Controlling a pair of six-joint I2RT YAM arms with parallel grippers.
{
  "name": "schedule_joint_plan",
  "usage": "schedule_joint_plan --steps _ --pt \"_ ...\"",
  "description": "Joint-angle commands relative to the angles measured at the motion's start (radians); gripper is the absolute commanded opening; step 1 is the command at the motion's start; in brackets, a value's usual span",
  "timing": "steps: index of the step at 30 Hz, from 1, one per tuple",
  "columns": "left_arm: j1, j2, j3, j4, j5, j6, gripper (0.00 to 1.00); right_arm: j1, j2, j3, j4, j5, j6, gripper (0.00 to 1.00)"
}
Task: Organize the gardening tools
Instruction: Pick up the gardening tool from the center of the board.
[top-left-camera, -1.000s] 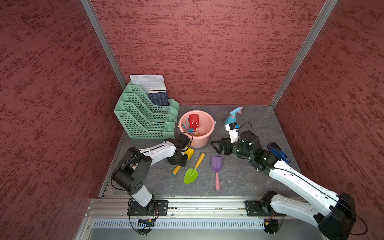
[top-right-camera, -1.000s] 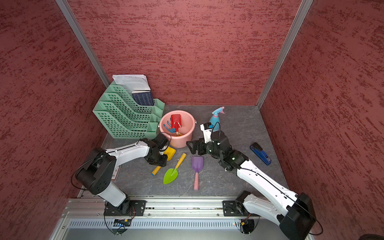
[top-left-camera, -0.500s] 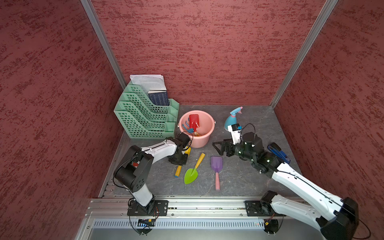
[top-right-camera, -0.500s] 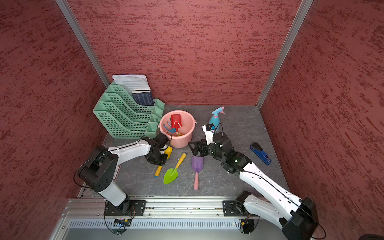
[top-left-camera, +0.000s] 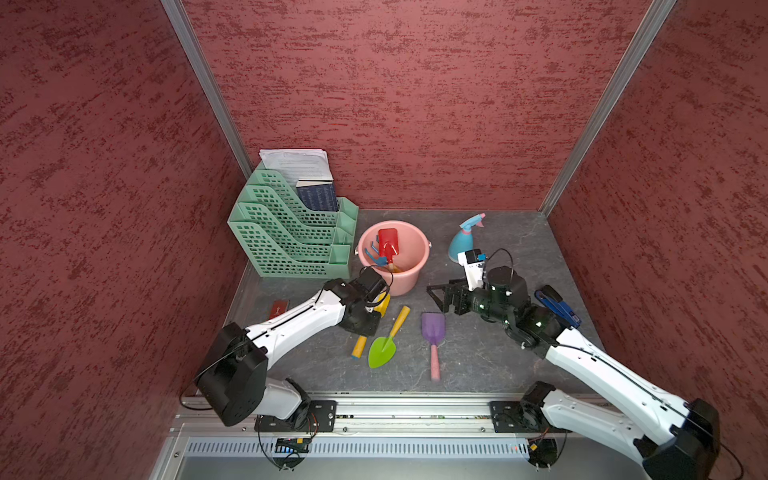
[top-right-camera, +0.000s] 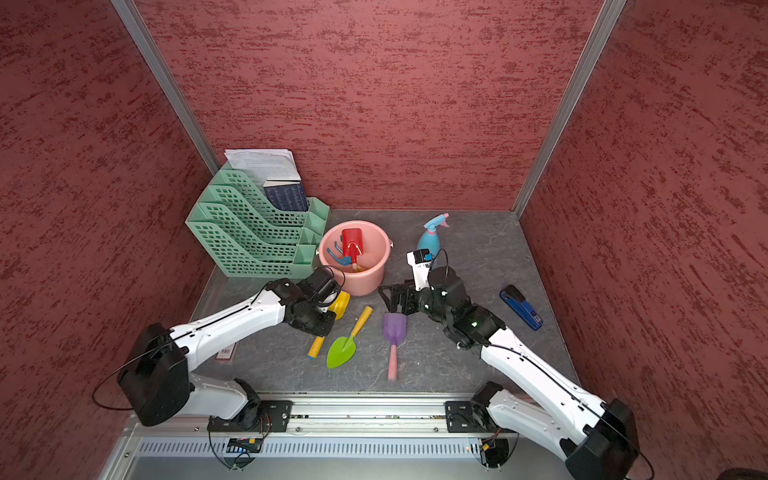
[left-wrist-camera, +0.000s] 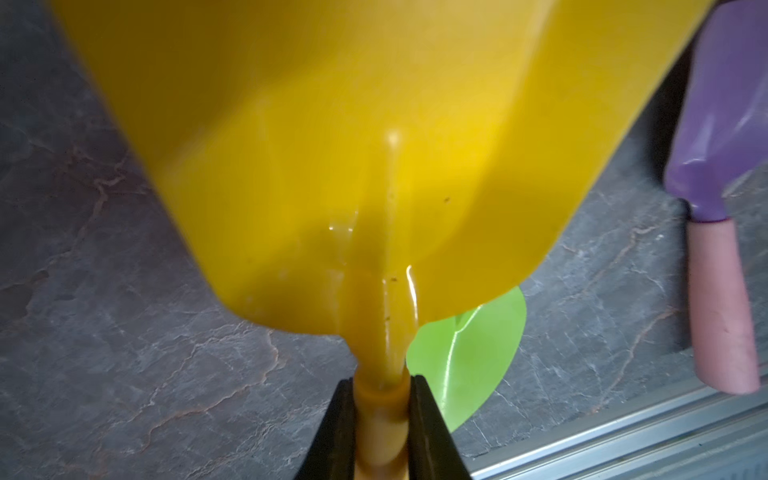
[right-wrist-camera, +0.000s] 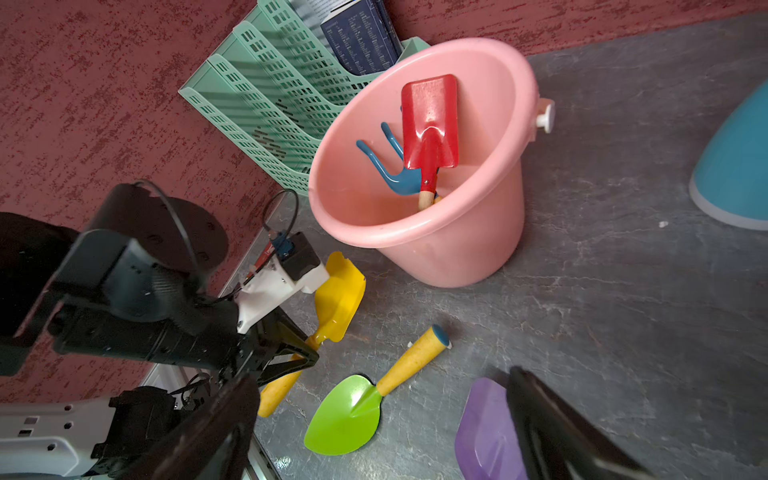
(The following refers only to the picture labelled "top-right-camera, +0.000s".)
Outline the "green toy trowel yellow handle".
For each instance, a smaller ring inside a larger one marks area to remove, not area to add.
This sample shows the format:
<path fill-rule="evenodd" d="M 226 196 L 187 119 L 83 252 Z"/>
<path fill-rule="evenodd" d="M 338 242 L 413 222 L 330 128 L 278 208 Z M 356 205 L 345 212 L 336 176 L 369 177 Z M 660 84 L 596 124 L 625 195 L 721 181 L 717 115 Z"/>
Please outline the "green toy trowel yellow handle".
<path fill-rule="evenodd" d="M 335 369 L 348 362 L 356 352 L 355 338 L 371 317 L 374 309 L 366 306 L 348 337 L 339 337 L 331 345 L 326 360 L 328 369 Z"/>

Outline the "teal pink spray bottle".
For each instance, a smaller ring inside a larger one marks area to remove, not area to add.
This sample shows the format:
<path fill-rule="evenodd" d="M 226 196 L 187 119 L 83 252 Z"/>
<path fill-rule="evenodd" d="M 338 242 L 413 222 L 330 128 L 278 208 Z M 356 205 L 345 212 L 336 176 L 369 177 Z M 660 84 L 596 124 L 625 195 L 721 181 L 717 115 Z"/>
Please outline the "teal pink spray bottle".
<path fill-rule="evenodd" d="M 419 241 L 417 243 L 417 249 L 428 250 L 432 259 L 434 259 L 440 251 L 440 240 L 437 233 L 437 229 L 439 227 L 448 226 L 447 219 L 449 218 L 449 216 L 450 216 L 449 213 L 440 214 L 430 219 L 423 226 L 425 231 L 419 238 Z"/>

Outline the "blue toy rake yellow handle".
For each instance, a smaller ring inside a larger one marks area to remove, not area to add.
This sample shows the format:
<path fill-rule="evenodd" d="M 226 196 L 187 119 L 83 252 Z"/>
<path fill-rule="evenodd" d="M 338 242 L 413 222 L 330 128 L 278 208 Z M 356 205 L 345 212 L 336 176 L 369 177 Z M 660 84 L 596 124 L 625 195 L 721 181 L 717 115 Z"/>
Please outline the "blue toy rake yellow handle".
<path fill-rule="evenodd" d="M 327 248 L 327 253 L 339 265 L 351 266 L 353 264 L 352 258 L 349 255 L 344 254 L 344 250 L 337 242 L 334 243 L 333 248 Z"/>

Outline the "yellow toy shovel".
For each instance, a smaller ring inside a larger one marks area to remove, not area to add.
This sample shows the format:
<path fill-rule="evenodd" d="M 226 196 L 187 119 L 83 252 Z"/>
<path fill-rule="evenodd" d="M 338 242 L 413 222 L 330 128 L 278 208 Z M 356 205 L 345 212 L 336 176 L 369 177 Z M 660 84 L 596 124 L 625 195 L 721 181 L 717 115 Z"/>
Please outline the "yellow toy shovel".
<path fill-rule="evenodd" d="M 334 302 L 330 305 L 328 308 L 329 312 L 333 312 L 335 317 L 334 320 L 339 320 L 343 317 L 348 304 L 350 302 L 351 296 L 346 291 L 341 291 Z M 308 351 L 308 356 L 310 358 L 316 359 L 318 355 L 320 354 L 323 344 L 325 342 L 324 337 L 316 337 L 311 348 Z"/>

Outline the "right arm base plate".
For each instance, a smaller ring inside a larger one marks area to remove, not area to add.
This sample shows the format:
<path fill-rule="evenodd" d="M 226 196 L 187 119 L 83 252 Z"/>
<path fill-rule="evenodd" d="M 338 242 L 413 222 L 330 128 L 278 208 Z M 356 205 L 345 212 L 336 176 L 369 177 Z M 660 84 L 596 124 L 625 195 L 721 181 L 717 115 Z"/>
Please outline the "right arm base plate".
<path fill-rule="evenodd" d="M 488 409 L 473 401 L 446 401 L 445 419 L 449 433 L 478 434 L 484 437 L 499 433 L 515 436 L 517 432 L 500 427 L 490 416 Z"/>

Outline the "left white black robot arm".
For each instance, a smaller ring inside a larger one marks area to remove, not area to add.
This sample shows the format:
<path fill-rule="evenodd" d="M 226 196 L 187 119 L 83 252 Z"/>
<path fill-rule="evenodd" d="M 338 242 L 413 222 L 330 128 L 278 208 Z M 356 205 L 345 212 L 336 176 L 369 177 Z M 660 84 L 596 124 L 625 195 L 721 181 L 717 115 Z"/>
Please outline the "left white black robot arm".
<path fill-rule="evenodd" d="M 247 299 L 191 323 L 151 324 L 134 342 L 117 383 L 145 427 L 178 416 L 207 416 L 241 431 L 263 428 L 261 399 L 245 380 L 208 378 L 197 368 L 224 348 L 281 324 L 327 336 L 337 318 L 331 307 L 342 292 L 332 270 L 319 267 L 298 282 L 270 281 Z"/>

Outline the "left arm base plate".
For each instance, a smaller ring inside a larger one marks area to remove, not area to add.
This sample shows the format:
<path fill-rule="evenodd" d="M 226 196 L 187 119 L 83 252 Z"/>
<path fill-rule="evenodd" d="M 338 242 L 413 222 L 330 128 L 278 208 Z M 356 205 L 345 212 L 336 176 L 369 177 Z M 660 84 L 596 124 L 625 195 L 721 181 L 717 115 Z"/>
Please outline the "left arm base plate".
<path fill-rule="evenodd" d="M 248 403 L 244 412 L 237 414 L 234 419 L 211 417 L 208 430 L 213 433 L 255 432 L 260 435 L 284 433 L 292 409 L 293 402 L 289 400 L 262 400 L 258 406 Z"/>

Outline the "red toy shovel wooden handle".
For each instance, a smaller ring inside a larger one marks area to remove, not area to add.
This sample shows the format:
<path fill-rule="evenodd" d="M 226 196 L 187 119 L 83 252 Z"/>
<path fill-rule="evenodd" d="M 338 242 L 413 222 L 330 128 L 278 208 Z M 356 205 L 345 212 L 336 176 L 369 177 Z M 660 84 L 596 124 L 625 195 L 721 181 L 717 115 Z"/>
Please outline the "red toy shovel wooden handle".
<path fill-rule="evenodd" d="M 342 231 L 342 258 L 344 263 L 352 267 L 352 271 L 357 273 L 362 271 L 359 264 L 359 257 L 364 254 L 363 233 L 360 228 L 347 228 Z"/>

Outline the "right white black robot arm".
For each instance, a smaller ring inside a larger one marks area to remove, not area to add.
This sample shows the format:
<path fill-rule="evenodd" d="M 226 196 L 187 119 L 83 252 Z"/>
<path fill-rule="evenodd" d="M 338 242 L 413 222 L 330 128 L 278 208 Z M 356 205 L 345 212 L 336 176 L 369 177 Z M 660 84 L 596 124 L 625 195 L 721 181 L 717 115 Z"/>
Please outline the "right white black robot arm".
<path fill-rule="evenodd" d="M 492 435 L 481 457 L 487 466 L 501 466 L 511 456 L 509 441 L 498 438 L 504 432 L 553 453 L 574 479 L 623 479 L 640 457 L 633 411 L 584 390 L 542 360 L 502 319 L 471 300 L 454 269 L 416 272 L 378 293 L 393 313 L 422 313 L 439 323 L 458 349 L 476 352 L 528 394 L 523 400 L 488 382 L 462 414 L 467 424 Z"/>

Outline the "purple toy shovel pink handle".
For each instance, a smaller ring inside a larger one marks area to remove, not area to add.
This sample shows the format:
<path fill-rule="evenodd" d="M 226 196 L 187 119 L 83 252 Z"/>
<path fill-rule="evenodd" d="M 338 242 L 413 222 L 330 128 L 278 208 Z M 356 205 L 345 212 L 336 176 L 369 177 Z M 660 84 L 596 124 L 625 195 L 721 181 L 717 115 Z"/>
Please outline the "purple toy shovel pink handle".
<path fill-rule="evenodd" d="M 407 316 L 402 313 L 385 313 L 382 332 L 385 339 L 390 343 L 388 380 L 395 381 L 398 372 L 397 347 L 407 334 Z"/>

